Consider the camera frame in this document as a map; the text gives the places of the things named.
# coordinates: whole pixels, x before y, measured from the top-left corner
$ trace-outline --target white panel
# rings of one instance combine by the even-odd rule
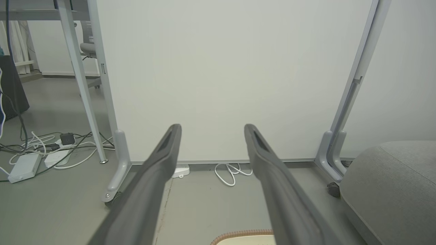
[[[75,21],[77,39],[83,43],[83,32],[80,21]],[[73,74],[73,66],[68,54],[67,44],[60,20],[29,20],[27,21],[32,36],[34,51],[40,71],[44,74]],[[86,58],[83,61],[85,74],[98,74],[95,59]]]
[[[314,158],[370,0],[99,0],[112,97],[132,161],[172,123],[179,160],[248,159],[254,123],[281,158]]]
[[[435,11],[436,1],[392,1],[341,157],[388,141],[436,140]]]

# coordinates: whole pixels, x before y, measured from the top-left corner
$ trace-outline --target metal leg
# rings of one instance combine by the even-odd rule
[[[331,146],[330,152],[327,153],[327,161],[338,171],[342,176],[344,176],[347,169],[341,162],[341,158],[339,157],[341,153],[342,146],[344,145],[345,137],[347,136],[347,132],[340,131],[337,135],[336,141]]]
[[[344,175],[346,172],[346,168],[342,165],[339,158],[347,134],[343,131],[343,128],[347,122],[348,115],[350,114],[354,100],[357,97],[359,88],[365,77],[369,62],[371,61],[375,46],[382,31],[386,15],[388,14],[390,4],[391,0],[372,1],[361,42],[356,57],[354,58],[344,93],[342,94],[330,131],[324,133],[315,160],[324,171],[328,169],[327,165],[329,167],[331,165],[335,167],[335,172],[337,174]]]
[[[112,93],[109,84],[108,69],[106,67],[106,57],[103,48],[103,38],[100,29],[99,11],[97,0],[88,0],[89,18],[91,19],[92,34],[94,35],[95,52],[97,54],[97,63],[100,69],[100,79],[105,96],[106,108],[108,111],[109,125],[111,132],[114,133],[118,129],[115,119],[115,109],[112,102]]]
[[[330,140],[333,137],[333,132],[327,131],[323,135],[321,140],[320,148],[318,149],[317,157],[315,158],[315,163],[322,169],[334,182],[341,182],[342,176],[332,168],[327,162],[327,151],[329,149]]]
[[[118,153],[118,168],[107,189],[103,192],[103,202],[109,202],[115,197],[115,194],[121,186],[121,183],[132,166],[130,162],[129,149],[127,148],[126,135],[124,132],[121,130],[116,130],[113,139],[115,145],[117,146],[116,152]]]
[[[76,76],[77,84],[79,86],[80,95],[82,97],[83,105],[85,106],[86,115],[88,116],[89,125],[91,126],[92,136],[97,146],[100,162],[107,162],[103,145],[100,140],[99,128],[95,121],[94,110],[90,104],[91,98],[89,97],[88,83],[85,78],[85,70],[83,68],[82,59],[80,57],[80,49],[77,41],[76,31],[74,29],[73,15],[71,12],[71,5],[69,0],[56,0],[59,8],[59,16],[61,18],[62,29],[65,35],[68,52],[70,54],[71,63],[73,65],[74,74]]]

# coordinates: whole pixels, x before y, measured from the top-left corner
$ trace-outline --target caster wheel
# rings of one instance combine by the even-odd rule
[[[119,201],[117,199],[119,199],[122,194],[123,193],[121,191],[118,191],[117,193],[115,193],[115,196],[113,197],[113,199],[111,201],[105,202],[106,207],[112,208],[114,205],[116,205],[116,203]]]
[[[336,197],[336,198],[341,197],[341,191],[339,190],[339,186],[335,182],[332,182],[327,185],[327,192],[332,197]]]

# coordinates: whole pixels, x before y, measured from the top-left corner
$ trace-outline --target desk leg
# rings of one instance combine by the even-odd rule
[[[73,15],[69,0],[56,0],[59,8],[59,16],[61,17],[62,29],[67,42],[68,52],[70,54],[71,63],[73,64],[74,74],[77,84],[79,85],[80,95],[82,96],[83,105],[85,106],[86,115],[88,116],[89,125],[91,126],[92,136],[94,137],[95,145],[100,157],[100,163],[106,163],[105,152],[100,140],[99,128],[95,121],[94,110],[91,106],[91,98],[89,97],[88,84],[86,83],[85,70],[83,68],[82,59],[80,57],[79,43],[77,41],[76,31],[74,29]]]

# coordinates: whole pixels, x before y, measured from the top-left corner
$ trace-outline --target gray cushion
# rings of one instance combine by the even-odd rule
[[[82,50],[82,52],[92,58],[96,57],[95,54],[95,45],[94,44],[87,44],[87,43],[81,43],[80,44],[80,49]]]
[[[397,141],[360,154],[341,182],[368,244],[436,244],[436,141]]]

